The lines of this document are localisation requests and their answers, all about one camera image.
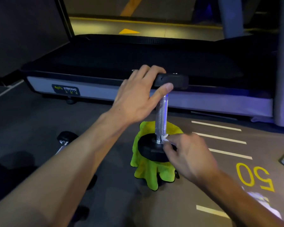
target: dark wall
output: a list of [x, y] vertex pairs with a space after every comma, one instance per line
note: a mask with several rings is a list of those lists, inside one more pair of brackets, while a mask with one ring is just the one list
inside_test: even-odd
[[54, 0], [0, 0], [0, 76], [68, 42]]

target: treadmill side panel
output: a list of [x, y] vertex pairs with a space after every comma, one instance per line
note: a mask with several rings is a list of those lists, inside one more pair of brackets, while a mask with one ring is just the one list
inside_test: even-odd
[[[28, 76], [27, 80], [30, 82], [34, 90], [40, 93], [57, 94], [52, 88], [52, 84], [56, 84], [77, 87], [80, 91], [80, 96], [83, 98], [111, 101], [115, 99], [119, 89], [118, 86], [90, 84], [33, 76]], [[168, 96], [169, 107], [244, 116], [273, 116], [273, 99], [183, 91], [172, 91]]]

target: yellow-green microfiber towel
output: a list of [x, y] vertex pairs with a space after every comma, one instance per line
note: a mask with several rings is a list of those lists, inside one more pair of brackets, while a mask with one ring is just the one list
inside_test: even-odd
[[[175, 180], [175, 168], [170, 163], [159, 163], [153, 162], [144, 158], [138, 151], [138, 141], [139, 139], [146, 134], [155, 133], [155, 121], [152, 122], [142, 122], [140, 124], [140, 131], [135, 137], [133, 142], [133, 157], [131, 159], [130, 165], [137, 167], [135, 171], [136, 178], [144, 178], [147, 182], [147, 185], [152, 190], [158, 189], [157, 173], [159, 173], [160, 178], [166, 182], [173, 182]], [[182, 130], [173, 125], [170, 122], [167, 122], [166, 133], [169, 135], [183, 133]]]

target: yellow number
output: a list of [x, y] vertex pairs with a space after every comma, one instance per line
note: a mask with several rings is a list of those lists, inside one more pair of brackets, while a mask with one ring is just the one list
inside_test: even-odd
[[268, 183], [268, 184], [269, 184], [269, 187], [266, 187], [266, 186], [260, 186], [260, 187], [261, 187], [262, 189], [266, 189], [266, 190], [269, 190], [269, 191], [274, 192], [273, 181], [272, 181], [270, 178], [268, 178], [268, 179], [263, 179], [263, 178], [261, 178], [261, 177], [258, 175], [258, 170], [262, 170], [262, 171], [265, 172], [265, 174], [268, 174], [268, 175], [269, 175], [269, 173], [268, 173], [267, 170], [265, 170], [264, 168], [262, 168], [262, 167], [260, 167], [260, 166], [256, 166], [256, 167], [254, 168], [254, 174], [255, 174], [255, 176], [256, 176], [259, 180], [261, 180], [262, 182], [265, 182], [265, 183]]
[[[242, 175], [241, 175], [241, 171], [240, 171], [240, 166], [244, 166], [248, 173], [249, 173], [249, 176], [250, 176], [250, 183], [247, 183], [246, 181], [244, 181], [244, 179], [242, 178]], [[254, 186], [255, 184], [255, 179], [254, 179], [254, 176], [253, 176], [253, 173], [251, 172], [250, 168], [248, 166], [246, 166], [244, 163], [237, 163], [237, 173], [238, 173], [238, 176], [239, 176], [239, 179], [241, 180], [241, 182], [247, 186]]]

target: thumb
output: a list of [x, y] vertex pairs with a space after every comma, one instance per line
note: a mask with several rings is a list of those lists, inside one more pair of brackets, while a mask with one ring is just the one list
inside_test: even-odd
[[163, 150], [168, 157], [168, 160], [174, 165], [178, 159], [178, 153], [173, 149], [170, 142], [164, 142]]
[[172, 83], [166, 83], [160, 86], [155, 93], [150, 97], [150, 101], [152, 106], [156, 106], [160, 99], [162, 99], [163, 96], [167, 95], [174, 89], [174, 85]]

